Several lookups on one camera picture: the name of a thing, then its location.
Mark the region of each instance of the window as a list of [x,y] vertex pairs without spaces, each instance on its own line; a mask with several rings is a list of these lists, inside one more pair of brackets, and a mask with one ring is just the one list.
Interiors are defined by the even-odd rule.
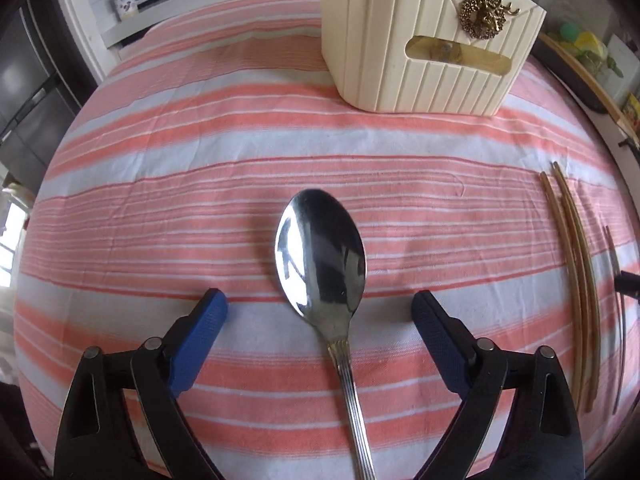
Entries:
[[15,250],[20,241],[20,232],[27,213],[11,204],[6,217],[4,233],[0,237],[0,286],[11,286],[11,272],[14,268]]

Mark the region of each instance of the jar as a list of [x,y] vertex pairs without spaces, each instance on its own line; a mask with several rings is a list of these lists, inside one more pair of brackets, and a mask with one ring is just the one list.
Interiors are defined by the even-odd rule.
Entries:
[[138,4],[136,3],[136,0],[113,0],[113,5],[118,11],[118,17],[120,20],[138,13]]

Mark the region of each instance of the blue gripper pad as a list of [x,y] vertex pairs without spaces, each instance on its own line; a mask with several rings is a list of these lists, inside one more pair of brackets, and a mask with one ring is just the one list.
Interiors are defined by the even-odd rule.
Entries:
[[225,323],[227,309],[225,295],[210,288],[193,311],[167,332],[164,343],[171,363],[168,386],[174,397],[193,386]]
[[475,339],[428,290],[414,296],[411,317],[447,388],[464,400],[471,388],[469,368],[475,362]]

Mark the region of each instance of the spoon handle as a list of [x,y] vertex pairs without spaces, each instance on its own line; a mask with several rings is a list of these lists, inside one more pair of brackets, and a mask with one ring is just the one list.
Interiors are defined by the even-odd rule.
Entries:
[[371,450],[367,441],[367,431],[364,427],[364,418],[356,386],[353,382],[353,372],[351,371],[351,353],[349,352],[349,342],[346,339],[329,344],[329,354],[334,361],[335,369],[340,377],[340,386],[347,402],[347,413],[349,415],[349,426],[351,436],[356,446],[356,459],[358,462],[358,476],[360,480],[376,480],[376,473],[373,469]]

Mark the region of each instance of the yellow object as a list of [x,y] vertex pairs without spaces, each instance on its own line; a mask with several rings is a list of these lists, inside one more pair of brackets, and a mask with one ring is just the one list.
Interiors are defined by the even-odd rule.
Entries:
[[574,57],[580,56],[580,49],[577,48],[573,43],[569,43],[568,41],[559,41],[558,43],[562,48],[564,48],[572,56]]
[[640,132],[640,103],[636,96],[633,94],[629,94],[629,97],[626,98],[625,107],[622,108],[622,113],[629,119],[629,123],[633,130],[638,133]]
[[600,59],[607,59],[607,47],[592,32],[585,31],[578,34],[574,46],[582,52],[593,52]]

